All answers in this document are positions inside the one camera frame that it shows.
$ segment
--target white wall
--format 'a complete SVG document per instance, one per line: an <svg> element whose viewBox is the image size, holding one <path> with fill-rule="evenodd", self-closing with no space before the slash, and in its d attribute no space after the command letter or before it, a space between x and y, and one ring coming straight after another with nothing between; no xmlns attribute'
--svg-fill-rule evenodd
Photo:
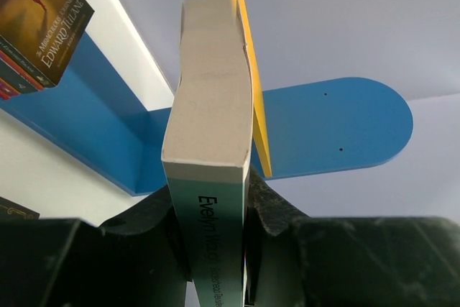
<svg viewBox="0 0 460 307"><path fill-rule="evenodd" d="M99 225L144 197L131 197L0 110L0 196L42 217Z"/></svg>
<svg viewBox="0 0 460 307"><path fill-rule="evenodd" d="M270 186L310 216L445 216L460 223L460 95L409 105L413 137L394 160Z"/></svg>
<svg viewBox="0 0 460 307"><path fill-rule="evenodd" d="M86 0L86 31L147 110L170 107L173 93L119 0Z"/></svg>

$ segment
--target yellow stick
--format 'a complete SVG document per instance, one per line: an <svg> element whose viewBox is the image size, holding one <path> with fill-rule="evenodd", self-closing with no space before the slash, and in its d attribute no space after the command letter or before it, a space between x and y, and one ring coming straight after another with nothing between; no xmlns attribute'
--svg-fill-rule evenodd
<svg viewBox="0 0 460 307"><path fill-rule="evenodd" d="M246 3L244 0L238 0L241 19L243 21L244 33L247 43L247 54L252 71L252 92L254 93L254 142L257 147L262 169L266 177L272 176L272 164L270 162L270 149L268 145L267 123L265 121L264 99L262 95L262 86L260 84L259 69L257 67L254 44L252 42L251 28L247 17Z"/></svg>

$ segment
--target book cover illustration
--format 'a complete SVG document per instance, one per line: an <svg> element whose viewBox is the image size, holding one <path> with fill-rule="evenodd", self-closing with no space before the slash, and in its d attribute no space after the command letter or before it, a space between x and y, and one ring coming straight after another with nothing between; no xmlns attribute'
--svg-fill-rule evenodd
<svg viewBox="0 0 460 307"><path fill-rule="evenodd" d="M92 15L86 0L0 0L1 54L34 88L56 86Z"/></svg>
<svg viewBox="0 0 460 307"><path fill-rule="evenodd" d="M252 76L236 0L185 0L181 79L162 147L201 306L242 307Z"/></svg>

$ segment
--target book cover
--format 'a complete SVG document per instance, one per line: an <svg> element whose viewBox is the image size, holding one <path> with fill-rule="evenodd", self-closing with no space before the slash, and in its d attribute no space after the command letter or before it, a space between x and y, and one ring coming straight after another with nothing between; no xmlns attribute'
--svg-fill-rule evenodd
<svg viewBox="0 0 460 307"><path fill-rule="evenodd" d="M0 0L0 49L41 86L56 86L92 15L86 0Z"/></svg>
<svg viewBox="0 0 460 307"><path fill-rule="evenodd" d="M0 78L0 91L4 95L8 96L8 98L19 95L17 90L14 90L13 87L11 87L7 82L2 80L1 78Z"/></svg>
<svg viewBox="0 0 460 307"><path fill-rule="evenodd" d="M38 219L40 214L22 205L13 203L0 197L0 221L13 221L15 219Z"/></svg>
<svg viewBox="0 0 460 307"><path fill-rule="evenodd" d="M7 82L19 93L34 93L37 91L28 81L23 79L18 72L6 63L5 60L0 58L0 78Z"/></svg>
<svg viewBox="0 0 460 307"><path fill-rule="evenodd" d="M242 307L252 77L237 0L186 0L162 162L202 307Z"/></svg>
<svg viewBox="0 0 460 307"><path fill-rule="evenodd" d="M19 65L17 65L8 55L3 53L2 50L0 50L0 58L9 65L10 68L15 70L18 75L23 77L26 81L28 81L30 84L34 86L37 90L43 90L43 86L38 83L31 75L26 73Z"/></svg>

